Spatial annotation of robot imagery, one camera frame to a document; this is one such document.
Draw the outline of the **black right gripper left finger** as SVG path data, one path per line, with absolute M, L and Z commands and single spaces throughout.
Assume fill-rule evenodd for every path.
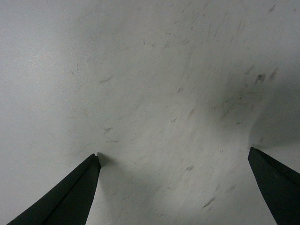
M 10 225 L 84 225 L 98 184 L 101 165 L 91 154 Z

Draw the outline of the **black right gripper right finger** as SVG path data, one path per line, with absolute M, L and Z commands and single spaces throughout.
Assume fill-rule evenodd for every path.
M 300 223 L 300 174 L 254 147 L 248 161 L 260 192 L 278 225 Z

